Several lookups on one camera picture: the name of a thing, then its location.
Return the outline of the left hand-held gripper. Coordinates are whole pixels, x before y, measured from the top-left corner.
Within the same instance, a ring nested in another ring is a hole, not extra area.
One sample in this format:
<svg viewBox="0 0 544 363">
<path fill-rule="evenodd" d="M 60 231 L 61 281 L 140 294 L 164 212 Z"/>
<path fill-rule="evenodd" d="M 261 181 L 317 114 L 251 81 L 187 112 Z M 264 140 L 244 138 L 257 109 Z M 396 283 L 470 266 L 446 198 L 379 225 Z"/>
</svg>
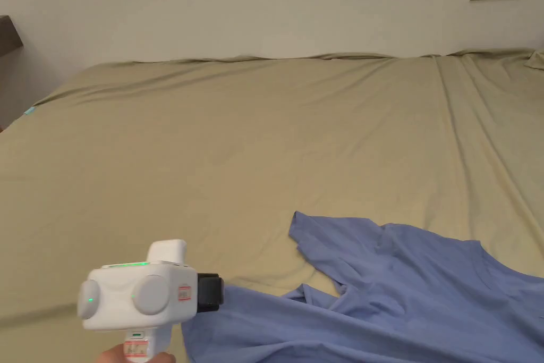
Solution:
<svg viewBox="0 0 544 363">
<path fill-rule="evenodd" d="M 185 263 L 186 242 L 153 242 L 146 260 L 92 270 L 80 286 L 77 314 L 88 331 L 124 332 L 126 358 L 167 350 L 174 325 L 218 311 L 224 281 Z"/>
</svg>

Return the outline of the person's left hand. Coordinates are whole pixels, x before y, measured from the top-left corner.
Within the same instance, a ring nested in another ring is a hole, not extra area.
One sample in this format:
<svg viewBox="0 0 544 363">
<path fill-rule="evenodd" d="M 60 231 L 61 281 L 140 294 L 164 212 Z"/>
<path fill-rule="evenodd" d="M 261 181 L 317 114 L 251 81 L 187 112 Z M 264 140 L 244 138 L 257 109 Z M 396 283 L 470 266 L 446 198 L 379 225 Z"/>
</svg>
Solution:
<svg viewBox="0 0 544 363">
<path fill-rule="evenodd" d="M 127 362 L 131 362 L 124 355 L 123 347 L 124 347 L 123 344 L 118 344 L 118 345 L 112 347 L 109 350 L 103 351 L 103 353 L 101 353 L 98 356 L 98 358 L 96 360 L 96 363 L 127 363 Z M 153 358 L 151 358 L 148 362 L 149 363 L 175 363 L 176 358 L 175 358 L 175 356 L 173 354 L 169 354 L 167 352 L 161 352 L 161 353 L 157 354 L 156 356 L 154 356 Z"/>
</svg>

